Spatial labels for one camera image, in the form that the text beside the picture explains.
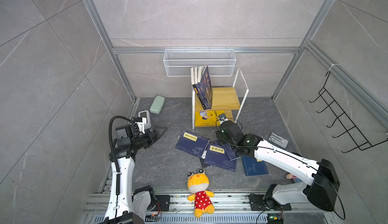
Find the yellow cartoon book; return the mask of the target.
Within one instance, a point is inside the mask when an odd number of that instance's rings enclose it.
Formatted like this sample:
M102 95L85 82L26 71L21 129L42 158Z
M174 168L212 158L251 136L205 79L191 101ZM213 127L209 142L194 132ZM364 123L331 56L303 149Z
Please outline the yellow cartoon book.
M231 110L217 111L197 111L195 112L195 127L216 127L220 125L219 116L225 114L229 118L233 118Z

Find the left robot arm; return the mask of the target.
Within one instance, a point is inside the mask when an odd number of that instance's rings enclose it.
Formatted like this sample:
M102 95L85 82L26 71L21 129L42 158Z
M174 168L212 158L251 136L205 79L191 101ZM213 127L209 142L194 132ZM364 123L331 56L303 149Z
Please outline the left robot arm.
M146 129L146 124L145 119L140 118L114 116L110 119L112 186L103 224L144 224L146 212L158 204L150 185L131 192L137 151L151 147L167 132L167 128L161 126Z

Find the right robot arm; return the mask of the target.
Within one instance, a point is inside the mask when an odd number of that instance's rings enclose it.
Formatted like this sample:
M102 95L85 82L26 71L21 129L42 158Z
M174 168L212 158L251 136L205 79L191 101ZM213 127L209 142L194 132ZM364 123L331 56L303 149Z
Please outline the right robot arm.
M311 160L279 148L254 134L244 134L234 121L218 120L216 137L222 144L229 144L240 155L270 163L300 179L288 185L272 184L263 197L268 209L279 209L292 203L310 203L327 211L335 211L339 178L333 164L322 159Z

